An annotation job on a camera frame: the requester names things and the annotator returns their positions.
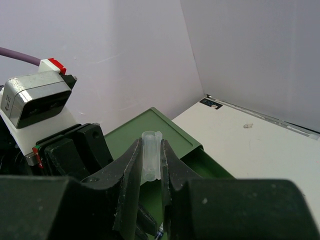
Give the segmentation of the clear pen cap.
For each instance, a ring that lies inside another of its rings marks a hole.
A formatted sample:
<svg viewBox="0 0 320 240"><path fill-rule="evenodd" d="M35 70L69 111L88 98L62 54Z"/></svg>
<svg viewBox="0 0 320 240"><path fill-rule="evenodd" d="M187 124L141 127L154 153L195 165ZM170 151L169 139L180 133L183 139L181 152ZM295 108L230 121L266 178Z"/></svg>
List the clear pen cap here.
<svg viewBox="0 0 320 240"><path fill-rule="evenodd" d="M142 138L142 174L141 182L153 182L161 179L160 158L163 134L160 131L145 131Z"/></svg>

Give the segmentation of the green drawer cabinet box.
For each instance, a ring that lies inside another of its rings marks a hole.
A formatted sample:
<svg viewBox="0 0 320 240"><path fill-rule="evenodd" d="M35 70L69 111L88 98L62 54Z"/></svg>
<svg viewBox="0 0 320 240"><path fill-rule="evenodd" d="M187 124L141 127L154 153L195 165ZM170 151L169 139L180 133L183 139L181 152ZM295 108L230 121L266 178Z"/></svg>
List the green drawer cabinet box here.
<svg viewBox="0 0 320 240"><path fill-rule="evenodd" d="M152 107L104 136L113 159L120 157L144 132L161 132L178 158L183 158L202 144Z"/></svg>

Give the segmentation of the blue pen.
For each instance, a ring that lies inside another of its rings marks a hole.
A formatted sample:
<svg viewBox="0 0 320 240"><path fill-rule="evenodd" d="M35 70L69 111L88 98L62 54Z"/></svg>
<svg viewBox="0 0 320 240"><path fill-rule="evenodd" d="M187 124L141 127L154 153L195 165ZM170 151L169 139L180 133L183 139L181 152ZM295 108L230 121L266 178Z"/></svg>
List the blue pen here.
<svg viewBox="0 0 320 240"><path fill-rule="evenodd" d="M164 223L162 222L154 236L154 240L161 240L164 235Z"/></svg>

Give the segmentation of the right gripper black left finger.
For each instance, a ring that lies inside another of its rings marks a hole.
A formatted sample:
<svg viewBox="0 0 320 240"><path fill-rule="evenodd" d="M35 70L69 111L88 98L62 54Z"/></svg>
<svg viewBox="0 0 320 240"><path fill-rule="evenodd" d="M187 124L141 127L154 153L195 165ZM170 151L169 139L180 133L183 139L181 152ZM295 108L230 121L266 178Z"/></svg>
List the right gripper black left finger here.
<svg viewBox="0 0 320 240"><path fill-rule="evenodd" d="M142 175L142 139L82 181L3 175L3 240L132 240Z"/></svg>

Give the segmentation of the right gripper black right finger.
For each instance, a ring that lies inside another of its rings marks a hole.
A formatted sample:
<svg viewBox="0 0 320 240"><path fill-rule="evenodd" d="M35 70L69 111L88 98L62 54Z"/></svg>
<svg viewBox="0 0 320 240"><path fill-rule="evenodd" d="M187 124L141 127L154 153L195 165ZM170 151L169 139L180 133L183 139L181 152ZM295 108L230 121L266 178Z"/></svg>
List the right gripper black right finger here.
<svg viewBox="0 0 320 240"><path fill-rule="evenodd" d="M314 240L317 225L287 179L210 179L160 144L163 227L170 240Z"/></svg>

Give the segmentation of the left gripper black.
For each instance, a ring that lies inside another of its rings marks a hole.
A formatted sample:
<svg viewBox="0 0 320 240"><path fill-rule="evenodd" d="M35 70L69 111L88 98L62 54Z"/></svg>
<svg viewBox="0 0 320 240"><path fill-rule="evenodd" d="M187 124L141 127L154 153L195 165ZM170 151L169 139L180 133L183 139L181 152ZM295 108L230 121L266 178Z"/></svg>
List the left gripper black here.
<svg viewBox="0 0 320 240"><path fill-rule="evenodd" d="M75 124L42 140L24 156L13 136L0 128L1 175L88 177L113 161L102 129Z"/></svg>

